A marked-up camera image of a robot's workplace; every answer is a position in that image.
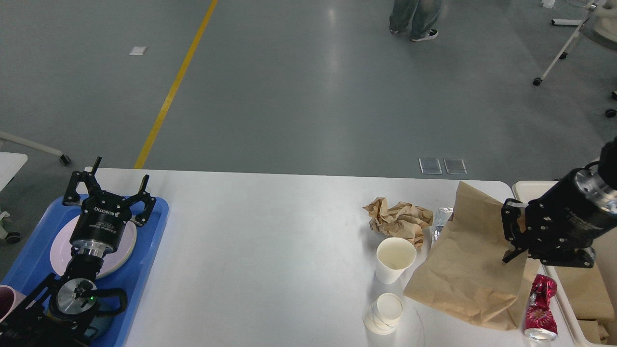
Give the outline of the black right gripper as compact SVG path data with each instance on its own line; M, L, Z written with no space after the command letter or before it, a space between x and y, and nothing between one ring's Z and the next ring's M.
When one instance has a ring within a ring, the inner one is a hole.
M501 219L503 262L524 253L544 266L593 268L593 240L616 228L616 173L574 169L528 204L506 199Z

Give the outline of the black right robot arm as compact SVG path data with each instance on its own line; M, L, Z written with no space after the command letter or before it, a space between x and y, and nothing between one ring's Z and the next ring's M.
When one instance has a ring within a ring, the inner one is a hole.
M591 268L593 241L617 224L617 147L604 145L598 160L573 169L528 203L507 199L501 209L510 248L502 261L525 254L547 266Z

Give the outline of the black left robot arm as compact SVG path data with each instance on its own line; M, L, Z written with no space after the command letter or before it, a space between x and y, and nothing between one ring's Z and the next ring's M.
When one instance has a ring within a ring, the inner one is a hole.
M105 259L121 248L126 227L145 226L157 200L147 191L148 175L134 195L103 190L95 178L100 163L98 157L89 171L74 171L62 198L64 206L80 208L64 272L47 275L26 296L2 301L3 347L88 347L126 311L127 292L102 288L96 279Z

